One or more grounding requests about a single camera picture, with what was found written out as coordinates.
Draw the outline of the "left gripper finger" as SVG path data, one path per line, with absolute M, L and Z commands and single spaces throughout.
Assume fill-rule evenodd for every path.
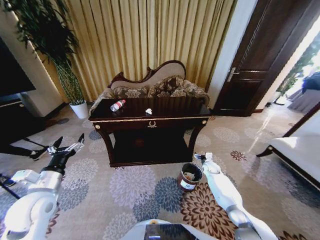
M 66 152 L 75 151 L 77 153 L 84 146 L 84 141 L 85 141 L 85 135 L 84 133 L 82 133 L 76 143 L 73 143 L 72 145 L 65 148 L 64 150 Z
M 58 138 L 52 145 L 47 148 L 49 154 L 54 154 L 58 151 L 59 146 L 61 145 L 63 137 Z

